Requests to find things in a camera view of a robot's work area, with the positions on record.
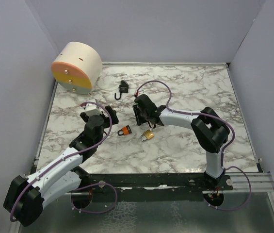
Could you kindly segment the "brass padlock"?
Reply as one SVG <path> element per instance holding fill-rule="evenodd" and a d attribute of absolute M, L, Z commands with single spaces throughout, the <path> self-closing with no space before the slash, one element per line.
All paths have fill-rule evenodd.
<path fill-rule="evenodd" d="M 143 132 L 143 134 L 140 136 L 140 140 L 142 142 L 145 142 L 152 139 L 153 137 L 154 137 L 153 131 L 149 129 Z"/>

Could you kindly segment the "orange and black padlock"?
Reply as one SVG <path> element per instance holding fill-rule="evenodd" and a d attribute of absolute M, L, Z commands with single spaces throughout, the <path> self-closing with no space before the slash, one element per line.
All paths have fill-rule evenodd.
<path fill-rule="evenodd" d="M 122 129 L 120 129 L 118 132 L 117 132 L 117 135 L 118 136 L 124 136 L 124 135 L 128 135 L 128 134 L 131 134 L 132 133 L 132 130 L 130 128 L 129 125 L 123 127 Z"/>

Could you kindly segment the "black Kaijing padlock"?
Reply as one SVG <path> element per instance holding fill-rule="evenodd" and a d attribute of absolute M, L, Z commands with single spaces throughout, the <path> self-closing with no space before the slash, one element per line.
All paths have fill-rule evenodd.
<path fill-rule="evenodd" d="M 126 81 L 121 80 L 119 85 L 119 97 L 116 96 L 116 93 L 114 94 L 115 100 L 120 100 L 123 93 L 128 93 L 129 91 L 129 85 Z"/>

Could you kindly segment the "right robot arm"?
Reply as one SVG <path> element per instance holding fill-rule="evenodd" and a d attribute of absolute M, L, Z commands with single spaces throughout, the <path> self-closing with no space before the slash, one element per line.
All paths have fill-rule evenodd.
<path fill-rule="evenodd" d="M 166 105 L 156 106 L 146 95 L 135 95 L 133 105 L 138 125 L 145 122 L 156 127 L 178 126 L 194 132 L 200 146 L 206 151 L 206 170 L 204 184 L 215 190 L 222 184 L 225 173 L 223 167 L 223 146 L 228 140 L 230 129 L 216 112 L 206 107 L 200 112 L 169 110 Z"/>

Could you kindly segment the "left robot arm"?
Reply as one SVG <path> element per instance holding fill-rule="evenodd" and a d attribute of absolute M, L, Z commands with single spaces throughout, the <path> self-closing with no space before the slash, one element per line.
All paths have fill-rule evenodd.
<path fill-rule="evenodd" d="M 119 120 L 110 106 L 86 102 L 81 118 L 84 130 L 68 148 L 41 170 L 23 177 L 18 175 L 10 184 L 3 207 L 10 213 L 10 221 L 29 226 L 43 209 L 68 191 L 84 191 L 89 180 L 77 174 L 78 166 L 90 158 L 111 133 Z"/>

